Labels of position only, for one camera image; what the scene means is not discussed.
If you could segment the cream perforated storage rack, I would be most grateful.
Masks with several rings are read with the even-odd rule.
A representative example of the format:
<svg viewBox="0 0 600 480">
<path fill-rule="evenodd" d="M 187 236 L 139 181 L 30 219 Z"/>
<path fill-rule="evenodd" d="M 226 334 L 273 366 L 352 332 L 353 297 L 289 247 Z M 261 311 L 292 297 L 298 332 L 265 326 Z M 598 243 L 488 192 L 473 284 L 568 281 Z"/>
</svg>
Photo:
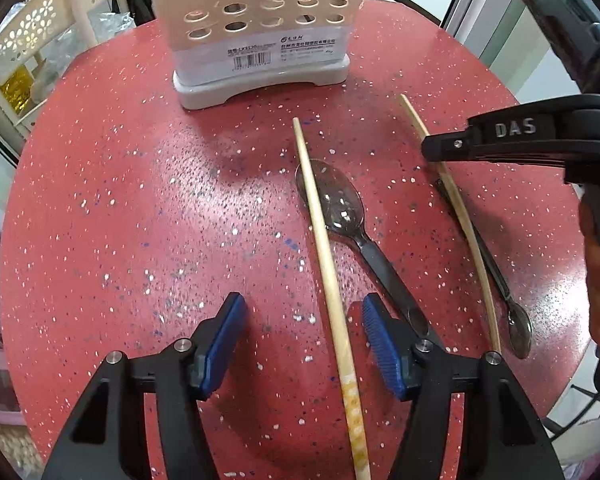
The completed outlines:
<svg viewBox="0 0 600 480">
<path fill-rule="evenodd" d="M 98 45 L 88 12 L 107 0 L 29 0 L 0 31 L 0 109 L 23 136 L 27 136 L 42 110 L 28 104 L 21 112 L 9 104 L 2 87 L 31 58 L 42 61 L 41 52 L 52 40 L 71 26 L 87 47 Z M 126 0 L 118 0 L 123 12 L 129 10 Z"/>
</svg>

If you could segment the long wooden chopstick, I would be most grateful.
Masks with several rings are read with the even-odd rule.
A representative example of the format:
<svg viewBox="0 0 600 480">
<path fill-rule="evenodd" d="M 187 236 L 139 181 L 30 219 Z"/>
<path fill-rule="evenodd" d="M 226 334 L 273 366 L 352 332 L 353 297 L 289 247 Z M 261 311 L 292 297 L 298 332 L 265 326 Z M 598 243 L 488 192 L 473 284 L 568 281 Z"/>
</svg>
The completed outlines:
<svg viewBox="0 0 600 480">
<path fill-rule="evenodd" d="M 404 93 L 400 94 L 399 101 L 402 108 L 404 109 L 405 114 L 407 114 L 408 120 L 415 128 L 417 139 L 420 143 L 424 142 L 426 140 L 426 137 L 429 136 L 429 132 L 424 122 L 420 119 L 419 114 L 416 112 L 415 107 L 412 105 L 410 100 L 407 99 L 407 96 Z M 462 228 L 465 234 L 472 260 L 474 260 L 475 263 L 479 284 L 482 290 L 483 302 L 484 306 L 486 307 L 486 319 L 488 320 L 489 327 L 490 349 L 492 351 L 501 353 L 502 345 L 500 332 L 498 331 L 498 319 L 496 318 L 495 304 L 491 292 L 491 285 L 488 277 L 488 272 L 486 272 L 486 266 L 484 265 L 484 261 L 478 246 L 475 230 L 472 227 L 464 200 L 460 197 L 460 190 L 458 189 L 452 177 L 452 174 L 449 172 L 449 169 L 445 165 L 445 163 L 433 162 L 432 166 L 437 171 L 443 183 L 445 191 L 449 194 L 453 210 L 456 213 L 457 219 L 460 222 L 460 227 Z"/>
</svg>

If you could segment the beige utensil holder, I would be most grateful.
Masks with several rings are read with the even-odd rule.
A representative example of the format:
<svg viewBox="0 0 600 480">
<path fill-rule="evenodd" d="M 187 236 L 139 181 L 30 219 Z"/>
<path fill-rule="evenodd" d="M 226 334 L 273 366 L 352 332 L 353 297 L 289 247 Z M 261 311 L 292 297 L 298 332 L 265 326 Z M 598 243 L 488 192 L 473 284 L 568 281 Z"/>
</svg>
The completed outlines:
<svg viewBox="0 0 600 480">
<path fill-rule="evenodd" d="M 346 80 L 364 0 L 151 0 L 181 106 L 203 110 L 278 84 Z"/>
</svg>

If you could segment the thin wooden chopstick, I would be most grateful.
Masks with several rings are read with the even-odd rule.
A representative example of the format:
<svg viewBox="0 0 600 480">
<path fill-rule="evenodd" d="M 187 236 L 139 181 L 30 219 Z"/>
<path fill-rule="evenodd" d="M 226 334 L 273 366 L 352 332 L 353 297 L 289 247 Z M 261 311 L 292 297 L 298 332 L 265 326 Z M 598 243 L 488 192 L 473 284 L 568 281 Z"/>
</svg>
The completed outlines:
<svg viewBox="0 0 600 480">
<path fill-rule="evenodd" d="M 358 391 L 358 376 L 356 376 L 337 272 L 334 260 L 332 260 L 332 250 L 330 249 L 324 214 L 320 196 L 317 192 L 309 152 L 306 148 L 306 140 L 304 140 L 302 125 L 298 117 L 292 118 L 292 128 L 294 129 L 294 140 L 296 140 L 302 181 L 306 190 L 306 201 L 308 202 L 311 217 L 318 264 L 320 265 L 342 403 L 344 412 L 346 413 L 355 478 L 370 480 L 372 473 L 370 472 L 370 458 L 368 457 L 361 397 Z"/>
</svg>

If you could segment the slim black spoon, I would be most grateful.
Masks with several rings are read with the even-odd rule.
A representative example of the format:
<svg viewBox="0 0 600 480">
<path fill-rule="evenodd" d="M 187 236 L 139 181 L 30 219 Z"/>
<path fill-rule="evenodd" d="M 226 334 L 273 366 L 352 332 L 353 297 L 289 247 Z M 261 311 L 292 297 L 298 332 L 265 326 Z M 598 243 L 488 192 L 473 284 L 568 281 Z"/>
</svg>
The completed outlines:
<svg viewBox="0 0 600 480">
<path fill-rule="evenodd" d="M 445 203 L 450 207 L 456 222 L 460 226 L 457 215 L 453 210 L 449 194 L 445 191 L 441 179 L 438 179 L 436 182 L 434 182 L 434 187 L 445 200 Z M 531 352 L 533 335 L 532 324 L 529 315 L 527 311 L 524 310 L 524 308 L 521 307 L 521 305 L 518 304 L 518 302 L 514 299 L 512 292 L 509 289 L 508 281 L 502 273 L 500 266 L 496 262 L 494 255 L 491 254 L 488 245 L 483 240 L 480 232 L 477 230 L 472 221 L 471 224 L 475 230 L 478 246 L 484 261 L 484 265 L 486 266 L 486 272 L 488 272 L 491 292 L 492 285 L 494 285 L 505 307 L 505 321 L 507 323 L 509 348 L 512 350 L 514 356 L 516 356 L 518 359 L 527 359 Z"/>
</svg>

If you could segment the black handled clear spoon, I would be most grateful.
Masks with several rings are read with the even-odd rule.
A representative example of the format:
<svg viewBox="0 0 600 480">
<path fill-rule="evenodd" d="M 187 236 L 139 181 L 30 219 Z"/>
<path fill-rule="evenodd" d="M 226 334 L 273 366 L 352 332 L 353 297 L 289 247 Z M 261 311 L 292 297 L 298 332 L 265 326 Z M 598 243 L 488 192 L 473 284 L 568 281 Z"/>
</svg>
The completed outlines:
<svg viewBox="0 0 600 480">
<path fill-rule="evenodd" d="M 392 263 L 367 235 L 365 208 L 353 183 L 342 171 L 326 162 L 312 159 L 311 167 L 327 231 L 356 248 L 393 307 L 414 332 L 444 349 L 441 338 Z"/>
</svg>

